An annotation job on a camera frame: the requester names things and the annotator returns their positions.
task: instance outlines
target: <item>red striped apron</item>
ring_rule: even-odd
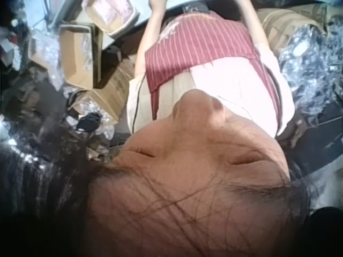
[[[280,121],[275,85],[260,61],[247,28],[215,13],[185,14],[174,19],[162,32],[159,42],[146,52],[146,78],[153,120],[157,118],[161,85],[186,69],[225,57],[243,57],[250,61],[266,86],[277,121]]]

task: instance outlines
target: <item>clutter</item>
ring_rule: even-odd
[[[335,101],[334,90],[343,81],[342,16],[332,16],[325,24],[325,33],[320,24],[291,10],[267,9],[261,13],[295,107],[316,125],[318,115]]]
[[[64,24],[59,33],[67,83],[90,90],[101,80],[102,33],[94,24]]]
[[[84,0],[82,6],[92,21],[111,37],[118,37],[138,18],[130,0]]]
[[[64,74],[59,63],[58,35],[35,32],[28,44],[28,58],[48,70],[49,80],[58,91],[64,84]]]
[[[125,107],[129,95],[129,81],[133,78],[133,64],[130,60],[122,60],[102,89],[93,89],[80,93],[80,96],[72,103],[70,109],[74,109],[82,116],[90,113],[101,115],[100,129],[104,131],[114,130]]]
[[[257,11],[270,48],[278,57],[289,42],[290,37],[304,25],[313,25],[324,32],[320,24],[292,10],[265,8]]]

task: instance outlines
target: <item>plastic bag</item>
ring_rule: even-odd
[[[81,49],[84,55],[84,70],[93,70],[92,39],[90,34],[84,34],[81,42]]]
[[[281,72],[290,85],[295,107],[312,124],[335,101],[335,86],[342,79],[342,17],[332,17],[327,30],[330,36],[312,25],[301,27],[279,56]]]
[[[32,36],[35,39],[35,51],[48,64],[48,74],[51,84],[57,91],[64,84],[64,72],[60,64],[58,35],[50,32],[38,31]]]

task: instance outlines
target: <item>bubble wrap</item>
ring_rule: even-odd
[[[333,17],[327,30],[330,36],[311,25],[301,27],[279,56],[296,109],[314,124],[323,109],[335,101],[334,89],[342,81],[342,17]]]
[[[111,115],[105,112],[97,103],[90,99],[84,99],[80,101],[78,105],[83,116],[86,116],[91,112],[96,112],[101,115],[101,124],[100,127],[95,131],[95,134],[104,134],[108,140],[111,140],[115,132],[114,125],[109,124],[109,122],[112,120]]]

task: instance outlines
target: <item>cardboard box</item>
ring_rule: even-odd
[[[113,9],[112,5],[113,0],[104,0],[103,2],[99,0],[89,0],[87,2],[87,5],[85,6],[85,11],[87,15],[91,18],[91,20],[106,34],[108,34],[112,38],[117,38],[120,35],[122,35],[125,31],[127,31],[129,28],[131,28],[137,18],[138,18],[138,12],[135,9],[134,5],[131,3],[130,0],[117,0],[117,1],[129,1],[128,5],[132,7],[132,14],[127,17],[126,20],[121,18],[119,15],[116,16],[115,19],[109,24],[107,24],[104,21],[104,17],[106,15],[109,15],[111,13],[103,13],[103,15],[99,15],[99,12],[105,12],[106,10]]]
[[[101,81],[102,33],[94,24],[63,24],[60,26],[59,46],[61,67],[67,83],[90,90]],[[83,50],[85,36],[90,37],[93,65],[85,68],[88,54]]]
[[[122,60],[104,80],[102,89],[85,91],[71,106],[81,115],[86,115],[82,108],[88,100],[96,103],[108,113],[112,120],[108,124],[117,124],[129,96],[129,82],[134,77],[133,63],[129,59]]]

